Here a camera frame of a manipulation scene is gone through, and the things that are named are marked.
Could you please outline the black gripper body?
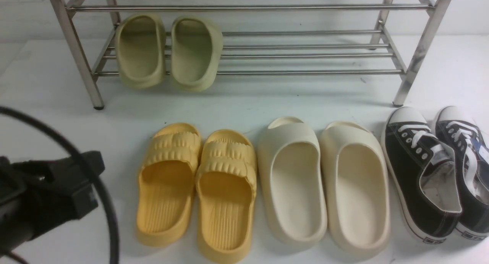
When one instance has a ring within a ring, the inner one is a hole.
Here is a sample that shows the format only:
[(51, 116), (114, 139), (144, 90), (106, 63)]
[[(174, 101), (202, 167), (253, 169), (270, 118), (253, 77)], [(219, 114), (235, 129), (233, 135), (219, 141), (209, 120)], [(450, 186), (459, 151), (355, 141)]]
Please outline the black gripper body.
[(0, 160), (0, 245), (14, 250), (98, 207), (92, 184), (72, 157)]

